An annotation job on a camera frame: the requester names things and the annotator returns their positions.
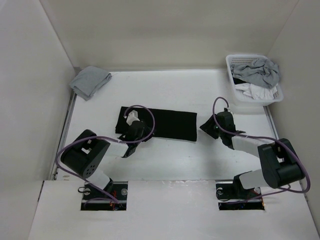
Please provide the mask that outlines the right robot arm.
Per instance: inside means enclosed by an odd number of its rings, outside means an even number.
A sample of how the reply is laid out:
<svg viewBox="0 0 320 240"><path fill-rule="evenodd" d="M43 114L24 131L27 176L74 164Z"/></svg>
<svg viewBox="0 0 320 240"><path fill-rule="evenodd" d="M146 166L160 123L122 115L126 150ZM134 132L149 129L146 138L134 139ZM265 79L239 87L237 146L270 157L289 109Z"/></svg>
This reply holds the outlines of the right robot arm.
<svg viewBox="0 0 320 240"><path fill-rule="evenodd" d="M221 139L231 150L245 152L259 159L260 169L234 176L231 190L238 198L245 197L250 190L259 187L284 192L288 190L283 187L285 185L302 179L310 182L306 169L288 139L246 135L244 131L236 129L233 115L227 109L213 114L200 129L215 140Z"/></svg>

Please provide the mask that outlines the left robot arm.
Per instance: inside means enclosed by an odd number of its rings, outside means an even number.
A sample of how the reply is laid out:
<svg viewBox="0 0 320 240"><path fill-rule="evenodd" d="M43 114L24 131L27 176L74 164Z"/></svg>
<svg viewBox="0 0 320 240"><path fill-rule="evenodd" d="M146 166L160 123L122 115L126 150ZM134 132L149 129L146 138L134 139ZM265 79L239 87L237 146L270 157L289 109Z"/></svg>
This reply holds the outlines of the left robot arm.
<svg viewBox="0 0 320 240"><path fill-rule="evenodd" d="M75 139L85 141L66 149L60 161L95 185L96 195L105 200L112 195L113 180L102 171L103 158L128 158L135 153L141 139L148 141L152 136L152 128L139 119L128 123L127 131L119 137L120 143L98 139L93 131L86 129Z"/></svg>

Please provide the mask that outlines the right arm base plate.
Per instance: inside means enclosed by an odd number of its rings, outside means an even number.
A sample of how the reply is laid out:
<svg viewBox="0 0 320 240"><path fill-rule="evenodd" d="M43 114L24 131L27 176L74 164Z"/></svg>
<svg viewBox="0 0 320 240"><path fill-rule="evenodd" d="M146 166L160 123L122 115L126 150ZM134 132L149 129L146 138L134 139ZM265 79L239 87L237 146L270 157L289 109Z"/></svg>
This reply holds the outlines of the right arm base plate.
<svg viewBox="0 0 320 240"><path fill-rule="evenodd" d="M244 189L235 181L218 181L216 184L216 198L220 211L264 211L260 188Z"/></svg>

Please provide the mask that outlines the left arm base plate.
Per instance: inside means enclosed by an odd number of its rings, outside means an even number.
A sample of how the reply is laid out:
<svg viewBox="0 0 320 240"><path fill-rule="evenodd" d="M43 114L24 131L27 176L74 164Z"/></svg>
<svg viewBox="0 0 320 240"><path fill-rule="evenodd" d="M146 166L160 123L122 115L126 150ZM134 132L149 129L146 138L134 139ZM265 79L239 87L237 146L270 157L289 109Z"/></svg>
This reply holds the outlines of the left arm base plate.
<svg viewBox="0 0 320 240"><path fill-rule="evenodd" d="M110 194L119 203L113 202L109 197L89 184L78 188L78 193L82 194L81 211L126 211L128 198L128 182L114 182L109 188Z"/></svg>

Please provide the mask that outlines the black tank top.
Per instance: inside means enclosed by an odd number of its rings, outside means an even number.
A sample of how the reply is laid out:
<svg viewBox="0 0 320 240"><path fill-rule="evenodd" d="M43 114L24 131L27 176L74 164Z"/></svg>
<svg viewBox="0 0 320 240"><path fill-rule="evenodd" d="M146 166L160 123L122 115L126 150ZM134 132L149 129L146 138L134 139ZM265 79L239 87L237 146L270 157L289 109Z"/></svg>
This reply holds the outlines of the black tank top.
<svg viewBox="0 0 320 240"><path fill-rule="evenodd" d="M148 127L152 127L155 119L154 136L175 140L197 141L197 113L187 111L175 111L151 108L148 112L144 108L134 107L138 118L144 121Z"/></svg>

